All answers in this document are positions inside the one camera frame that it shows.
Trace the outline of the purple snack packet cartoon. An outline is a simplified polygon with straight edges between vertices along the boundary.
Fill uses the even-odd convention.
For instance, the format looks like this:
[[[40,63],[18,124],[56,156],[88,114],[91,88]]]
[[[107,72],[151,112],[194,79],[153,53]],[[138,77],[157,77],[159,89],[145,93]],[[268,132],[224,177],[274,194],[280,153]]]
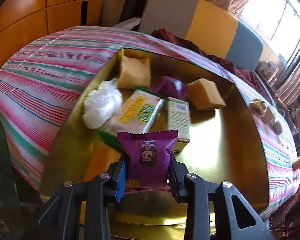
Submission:
[[[118,132],[117,138],[129,157],[128,187],[160,187],[167,183],[171,152],[177,130],[133,134]]]

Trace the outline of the white plastic bag bundle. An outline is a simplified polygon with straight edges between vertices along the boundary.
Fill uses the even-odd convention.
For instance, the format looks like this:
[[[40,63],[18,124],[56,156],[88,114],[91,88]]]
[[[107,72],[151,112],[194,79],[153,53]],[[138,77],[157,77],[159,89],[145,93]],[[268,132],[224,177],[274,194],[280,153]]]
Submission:
[[[123,98],[117,82],[117,78],[103,81],[85,97],[82,119],[87,128],[100,129],[121,109]]]

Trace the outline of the green white cracker packet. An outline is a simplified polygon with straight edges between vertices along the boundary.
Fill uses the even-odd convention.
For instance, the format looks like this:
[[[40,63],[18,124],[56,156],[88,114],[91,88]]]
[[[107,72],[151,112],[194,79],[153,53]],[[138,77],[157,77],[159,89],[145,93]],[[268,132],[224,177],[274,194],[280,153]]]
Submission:
[[[98,130],[101,141],[122,152],[117,133],[142,134],[150,131],[165,99],[145,89],[136,89],[123,103],[121,109]]]

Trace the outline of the yellow sponge block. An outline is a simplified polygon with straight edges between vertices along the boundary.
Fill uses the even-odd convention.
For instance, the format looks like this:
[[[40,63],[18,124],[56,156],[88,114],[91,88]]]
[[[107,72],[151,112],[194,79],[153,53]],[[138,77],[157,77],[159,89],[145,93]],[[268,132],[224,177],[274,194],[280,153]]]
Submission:
[[[123,89],[134,89],[135,87],[149,88],[150,84],[150,59],[137,59],[123,55],[120,62],[117,87]]]
[[[188,96],[196,110],[207,111],[226,106],[216,84],[207,79],[198,79],[187,85]]]

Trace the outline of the gold metal tin box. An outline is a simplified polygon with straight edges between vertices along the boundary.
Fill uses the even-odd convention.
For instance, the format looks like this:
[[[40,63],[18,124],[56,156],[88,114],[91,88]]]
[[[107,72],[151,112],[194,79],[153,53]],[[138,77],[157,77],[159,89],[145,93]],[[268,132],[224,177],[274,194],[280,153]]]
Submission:
[[[215,111],[190,108],[190,142],[177,154],[179,162],[205,181],[232,182],[256,212],[269,203],[268,172],[260,135],[238,85],[193,63],[136,49],[121,49],[90,81],[58,131],[45,163],[40,194],[44,199],[67,180],[81,182],[104,172],[117,161],[119,152],[105,145],[96,131],[82,119],[83,100],[104,80],[119,74],[122,56],[148,58],[153,82],[161,76],[183,83],[197,79],[213,81],[226,106]],[[169,192],[149,191],[125,195],[109,208],[110,233],[130,239],[183,239],[186,205],[178,204]]]

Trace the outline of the white cardboard box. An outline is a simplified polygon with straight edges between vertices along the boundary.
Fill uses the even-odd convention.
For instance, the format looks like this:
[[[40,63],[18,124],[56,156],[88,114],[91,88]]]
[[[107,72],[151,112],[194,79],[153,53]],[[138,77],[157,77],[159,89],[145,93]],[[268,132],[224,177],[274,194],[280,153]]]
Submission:
[[[275,114],[270,107],[267,107],[264,111],[264,115],[261,117],[264,124],[273,125],[276,122]]]

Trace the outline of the yellow plush toy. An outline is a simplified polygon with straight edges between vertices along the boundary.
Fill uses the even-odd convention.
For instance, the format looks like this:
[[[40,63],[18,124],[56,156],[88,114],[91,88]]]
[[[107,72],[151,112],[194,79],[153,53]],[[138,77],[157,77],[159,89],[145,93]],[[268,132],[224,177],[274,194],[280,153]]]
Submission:
[[[258,98],[253,99],[249,103],[249,109],[251,113],[253,113],[258,117],[263,117],[267,111],[267,108],[268,108],[267,104],[263,100]]]

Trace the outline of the small green tea box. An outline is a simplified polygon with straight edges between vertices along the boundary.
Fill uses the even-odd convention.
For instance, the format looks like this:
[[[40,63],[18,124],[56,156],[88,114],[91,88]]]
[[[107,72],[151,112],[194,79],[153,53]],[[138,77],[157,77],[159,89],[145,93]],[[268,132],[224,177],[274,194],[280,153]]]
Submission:
[[[178,131],[178,140],[173,148],[180,153],[190,142],[190,108],[186,101],[168,98],[167,102],[167,129]]]

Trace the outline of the striped bed sheet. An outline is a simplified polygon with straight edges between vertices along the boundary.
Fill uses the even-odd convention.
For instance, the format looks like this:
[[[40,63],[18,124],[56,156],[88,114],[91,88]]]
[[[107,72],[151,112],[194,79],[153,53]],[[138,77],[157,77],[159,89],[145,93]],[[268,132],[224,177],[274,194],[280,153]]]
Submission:
[[[0,69],[0,120],[12,162],[39,192],[55,137],[88,83],[121,49],[137,49],[195,64],[232,82],[245,102],[258,92],[220,64],[191,50],[135,31],[76,26],[41,37]]]

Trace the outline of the dark red blanket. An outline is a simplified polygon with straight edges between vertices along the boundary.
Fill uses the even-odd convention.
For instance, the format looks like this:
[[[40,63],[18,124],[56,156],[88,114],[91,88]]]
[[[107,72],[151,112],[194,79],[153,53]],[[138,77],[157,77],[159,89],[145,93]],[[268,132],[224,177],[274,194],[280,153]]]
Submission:
[[[194,51],[198,53],[199,55],[209,59],[210,61],[213,61],[214,63],[219,64],[223,68],[225,68],[227,71],[231,72],[232,74],[239,77],[241,80],[243,80],[245,83],[253,87],[254,90],[256,90],[259,94],[261,94],[268,102],[270,101],[270,96],[266,93],[266,90],[262,86],[262,83],[257,79],[257,76],[255,73],[253,73],[250,70],[246,70],[243,68],[237,68],[232,61],[224,59],[222,57],[217,57],[215,55],[208,55],[197,45],[192,43],[189,40],[185,40],[182,38],[179,38],[177,36],[172,35],[170,32],[166,31],[165,29],[158,29],[152,31],[151,35],[155,38],[170,42],[172,44],[178,45],[180,47],[186,48],[188,50]]]

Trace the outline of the purple snack packet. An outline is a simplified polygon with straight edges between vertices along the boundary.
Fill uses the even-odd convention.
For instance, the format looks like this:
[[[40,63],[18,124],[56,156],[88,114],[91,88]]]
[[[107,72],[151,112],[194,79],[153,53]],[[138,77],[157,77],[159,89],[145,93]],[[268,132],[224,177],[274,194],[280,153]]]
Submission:
[[[166,98],[184,100],[186,85],[175,78],[160,76],[155,80],[153,85],[151,85],[150,91]]]

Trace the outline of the tricolour headboard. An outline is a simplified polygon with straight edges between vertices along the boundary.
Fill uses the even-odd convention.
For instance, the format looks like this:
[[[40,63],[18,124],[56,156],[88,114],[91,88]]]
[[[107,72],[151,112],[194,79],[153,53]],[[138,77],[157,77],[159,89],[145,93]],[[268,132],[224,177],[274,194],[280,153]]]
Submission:
[[[256,69],[263,51],[263,42],[251,28],[205,0],[147,0],[139,32],[158,29],[250,71]]]

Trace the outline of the wooden wardrobe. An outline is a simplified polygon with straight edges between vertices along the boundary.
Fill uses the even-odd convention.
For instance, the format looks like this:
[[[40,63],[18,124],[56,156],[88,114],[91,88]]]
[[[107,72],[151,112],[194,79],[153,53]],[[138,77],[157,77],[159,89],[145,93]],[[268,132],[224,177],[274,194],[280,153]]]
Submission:
[[[77,25],[99,25],[103,0],[5,0],[0,7],[0,67],[19,49]]]

